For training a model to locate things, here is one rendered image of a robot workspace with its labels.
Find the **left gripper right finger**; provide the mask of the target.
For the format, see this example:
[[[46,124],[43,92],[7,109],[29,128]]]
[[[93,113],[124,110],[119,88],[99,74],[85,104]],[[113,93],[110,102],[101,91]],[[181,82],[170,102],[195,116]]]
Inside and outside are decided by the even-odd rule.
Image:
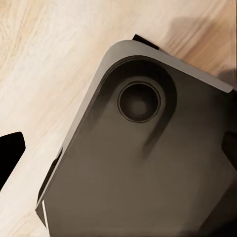
[[[221,149],[237,171],[237,133],[226,131]]]

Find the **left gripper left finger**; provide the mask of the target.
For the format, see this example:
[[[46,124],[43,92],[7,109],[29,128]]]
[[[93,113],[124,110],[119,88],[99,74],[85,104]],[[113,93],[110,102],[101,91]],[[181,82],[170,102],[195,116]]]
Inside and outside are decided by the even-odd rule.
[[[26,150],[21,131],[0,137],[0,190]]]

